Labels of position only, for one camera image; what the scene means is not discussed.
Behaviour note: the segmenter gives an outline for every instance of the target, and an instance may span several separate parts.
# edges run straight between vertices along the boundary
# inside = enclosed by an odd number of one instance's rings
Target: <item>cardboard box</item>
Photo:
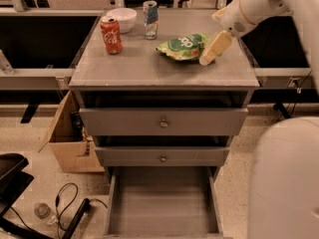
[[[39,151],[49,144],[63,172],[104,172],[95,153],[94,142],[90,140],[90,154],[85,155],[87,141],[73,141],[70,113],[78,110],[79,105],[69,91],[61,101]]]

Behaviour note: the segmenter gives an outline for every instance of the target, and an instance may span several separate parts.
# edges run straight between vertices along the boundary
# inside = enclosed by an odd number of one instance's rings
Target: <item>drawer handle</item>
[[[168,127],[168,122],[165,121],[165,120],[162,120],[159,125],[160,125],[161,128],[167,128]]]
[[[160,162],[166,162],[166,156],[165,155],[162,155],[160,157]]]

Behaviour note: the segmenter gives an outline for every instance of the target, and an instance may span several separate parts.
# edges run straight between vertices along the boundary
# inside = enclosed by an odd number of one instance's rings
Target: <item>beverage can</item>
[[[106,50],[109,54],[118,54],[122,51],[122,41],[120,36],[120,24],[117,19],[104,16],[101,20],[101,31]]]
[[[146,27],[146,39],[156,39],[158,36],[159,12],[156,1],[143,3],[144,23]]]

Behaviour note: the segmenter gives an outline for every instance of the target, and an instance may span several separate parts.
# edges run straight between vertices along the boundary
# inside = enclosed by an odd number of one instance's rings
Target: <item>snack bag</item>
[[[206,34],[192,34],[164,42],[157,46],[157,50],[177,61],[197,60],[208,40]]]

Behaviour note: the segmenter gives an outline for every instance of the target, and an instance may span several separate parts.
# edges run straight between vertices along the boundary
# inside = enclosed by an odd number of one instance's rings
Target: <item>dresser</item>
[[[234,40],[206,66],[177,62],[157,45],[220,31],[212,10],[159,10],[159,36],[144,38],[143,11],[109,55],[95,29],[70,88],[110,177],[104,238],[224,238],[214,180],[258,88]]]

